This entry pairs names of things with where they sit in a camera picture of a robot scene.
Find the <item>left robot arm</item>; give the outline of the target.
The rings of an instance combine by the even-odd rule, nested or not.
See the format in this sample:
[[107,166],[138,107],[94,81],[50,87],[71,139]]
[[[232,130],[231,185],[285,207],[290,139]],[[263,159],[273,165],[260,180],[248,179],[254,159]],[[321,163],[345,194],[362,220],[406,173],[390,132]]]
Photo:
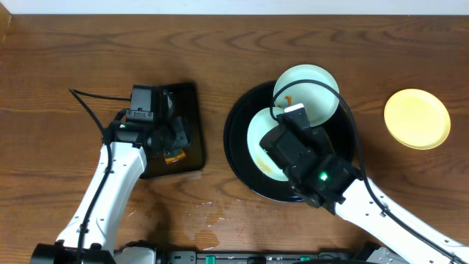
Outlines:
[[36,245],[31,263],[165,263],[165,254],[145,241],[116,249],[117,231],[149,157],[172,159],[189,143],[182,117],[118,114],[103,132],[99,163],[74,217],[55,243]]

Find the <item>orange green scrub sponge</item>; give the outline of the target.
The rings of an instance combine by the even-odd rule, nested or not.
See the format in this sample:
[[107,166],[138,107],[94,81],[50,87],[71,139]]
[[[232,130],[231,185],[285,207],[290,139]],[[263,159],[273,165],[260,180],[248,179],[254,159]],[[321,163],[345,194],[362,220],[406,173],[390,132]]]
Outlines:
[[186,157],[186,154],[182,148],[178,148],[165,152],[163,157],[167,164],[172,164],[174,162],[184,159]]

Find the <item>yellow plate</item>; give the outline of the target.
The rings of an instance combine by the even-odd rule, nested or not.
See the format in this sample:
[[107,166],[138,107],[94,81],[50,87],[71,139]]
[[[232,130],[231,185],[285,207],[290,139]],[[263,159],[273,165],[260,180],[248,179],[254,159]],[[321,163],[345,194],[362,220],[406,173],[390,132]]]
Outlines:
[[451,118],[444,104],[422,89],[403,89],[390,96],[383,116],[392,137],[417,150],[441,145],[451,130]]

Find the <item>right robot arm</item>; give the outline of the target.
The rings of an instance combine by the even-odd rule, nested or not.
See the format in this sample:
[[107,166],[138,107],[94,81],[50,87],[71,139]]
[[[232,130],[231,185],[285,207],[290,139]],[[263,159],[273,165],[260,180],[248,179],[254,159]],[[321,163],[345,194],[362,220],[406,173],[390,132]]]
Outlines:
[[468,247],[453,241],[384,194],[362,171],[338,156],[321,127],[270,129],[259,146],[313,208],[372,234],[409,263],[467,263]]

